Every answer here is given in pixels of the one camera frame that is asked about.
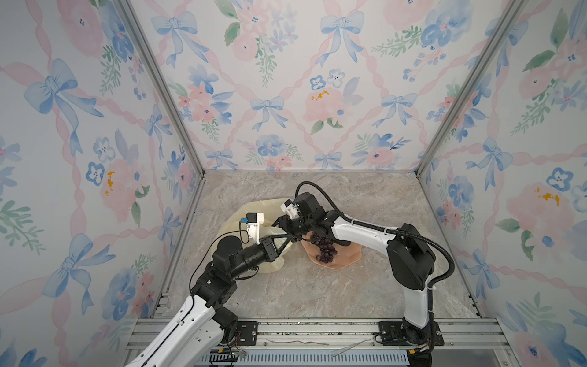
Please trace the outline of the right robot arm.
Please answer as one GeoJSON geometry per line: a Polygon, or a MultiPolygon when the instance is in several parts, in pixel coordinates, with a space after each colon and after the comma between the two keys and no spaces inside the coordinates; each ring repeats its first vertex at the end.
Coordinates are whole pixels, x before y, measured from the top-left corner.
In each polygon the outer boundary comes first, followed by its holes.
{"type": "Polygon", "coordinates": [[[310,193],[285,201],[281,210],[279,228],[297,240],[312,232],[341,246],[356,243],[386,255],[394,279],[403,287],[404,316],[396,337],[381,335],[380,342],[402,342],[420,350],[434,347],[434,286],[456,269],[443,246],[408,223],[385,227],[348,217],[337,206],[327,211],[310,193]]]}

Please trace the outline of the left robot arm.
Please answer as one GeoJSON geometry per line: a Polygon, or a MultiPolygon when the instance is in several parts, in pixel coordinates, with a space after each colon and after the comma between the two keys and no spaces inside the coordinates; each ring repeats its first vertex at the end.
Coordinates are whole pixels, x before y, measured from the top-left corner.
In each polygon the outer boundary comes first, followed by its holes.
{"type": "Polygon", "coordinates": [[[213,348],[229,345],[238,317],[224,304],[244,273],[277,260],[290,240],[287,234],[268,235],[245,248],[238,236],[223,237],[172,321],[128,365],[195,366],[213,348]]]}

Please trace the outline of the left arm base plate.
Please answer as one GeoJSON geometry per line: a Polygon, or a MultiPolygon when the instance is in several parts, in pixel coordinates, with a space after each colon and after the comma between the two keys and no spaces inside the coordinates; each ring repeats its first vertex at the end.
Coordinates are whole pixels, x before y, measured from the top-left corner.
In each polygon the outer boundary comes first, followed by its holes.
{"type": "Polygon", "coordinates": [[[258,321],[235,321],[224,330],[222,343],[231,347],[254,347],[258,340],[258,326],[258,321]]]}

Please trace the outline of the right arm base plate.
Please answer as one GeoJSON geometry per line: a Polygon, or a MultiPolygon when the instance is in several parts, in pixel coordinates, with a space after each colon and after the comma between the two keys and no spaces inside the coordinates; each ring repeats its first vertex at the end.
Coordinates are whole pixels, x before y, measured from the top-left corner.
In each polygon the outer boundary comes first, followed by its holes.
{"type": "Polygon", "coordinates": [[[437,322],[429,322],[423,329],[415,327],[407,321],[381,321],[378,323],[378,332],[375,342],[383,346],[403,346],[416,349],[425,349],[434,345],[444,346],[443,334],[437,322]]]}

